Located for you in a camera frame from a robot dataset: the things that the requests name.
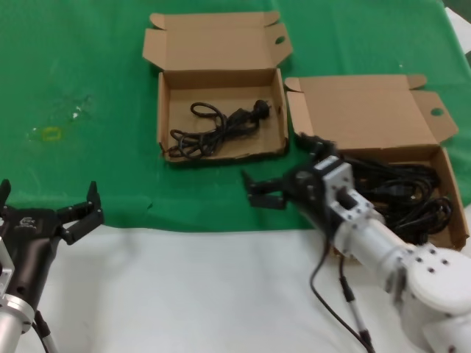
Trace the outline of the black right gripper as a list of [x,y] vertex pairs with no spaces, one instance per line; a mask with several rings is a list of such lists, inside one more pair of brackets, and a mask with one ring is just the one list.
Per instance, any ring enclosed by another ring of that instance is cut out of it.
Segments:
[[[312,162],[339,155],[333,141],[318,135],[309,136],[302,132],[297,136],[297,145],[308,152]],[[328,240],[332,240],[341,222],[327,201],[326,175],[316,169],[314,163],[293,167],[285,173],[285,178],[281,176],[259,182],[246,171],[241,171],[247,199],[252,207],[284,210],[291,202]]]

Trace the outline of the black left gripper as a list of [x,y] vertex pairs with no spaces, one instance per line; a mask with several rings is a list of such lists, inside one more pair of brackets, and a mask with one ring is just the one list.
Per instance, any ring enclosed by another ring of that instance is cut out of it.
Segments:
[[61,238],[73,245],[105,222],[101,199],[95,181],[90,183],[85,202],[56,212],[7,207],[10,192],[10,181],[3,179],[1,238],[14,265],[6,293],[24,300],[30,307],[37,307]]

